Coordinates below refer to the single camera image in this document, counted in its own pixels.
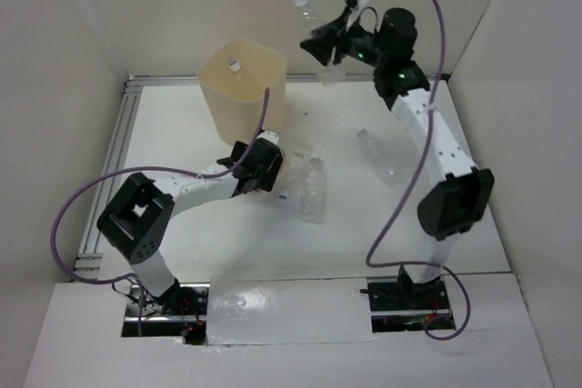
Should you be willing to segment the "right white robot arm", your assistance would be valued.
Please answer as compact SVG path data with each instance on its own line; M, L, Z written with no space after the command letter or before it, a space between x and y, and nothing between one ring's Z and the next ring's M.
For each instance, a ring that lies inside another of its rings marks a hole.
M432 188L416 214L428 239L417 264L400 266L396 280L398 301L416 308L439 284L440 267L461 234L482 219L495 178L462 150L437 110L433 96L437 88L412 59L417 38L414 15L392 8L373 32L350 23L348 16L344 11L336 20L307 31L300 46L322 65L336 65L349 56L372 66L378 95L421 153Z

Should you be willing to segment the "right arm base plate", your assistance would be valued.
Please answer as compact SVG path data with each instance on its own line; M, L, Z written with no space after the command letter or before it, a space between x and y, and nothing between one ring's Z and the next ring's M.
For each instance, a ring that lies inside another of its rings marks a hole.
M359 290L369 302L373 333L455 330L447 289L442 280L428 291L405 296L395 278L368 280Z

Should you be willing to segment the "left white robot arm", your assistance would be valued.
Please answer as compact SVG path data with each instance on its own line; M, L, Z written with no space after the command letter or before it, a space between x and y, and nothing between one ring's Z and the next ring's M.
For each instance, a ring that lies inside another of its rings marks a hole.
M107 204L97 229L128 261L157 313L172 313L184 296L160 253L171 218L209 202L270 192L284 161L278 143L273 131L262 132L251 146L237 141L231 155L207 167L201 178L131 174Z

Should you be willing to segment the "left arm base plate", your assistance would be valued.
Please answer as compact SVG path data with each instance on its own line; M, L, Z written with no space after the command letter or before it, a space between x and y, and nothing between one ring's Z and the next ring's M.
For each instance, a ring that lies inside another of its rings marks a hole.
M114 289L125 298L122 337L176 337L184 344L206 344L206 316L210 284L181 284L176 303L167 308L131 284L127 291Z

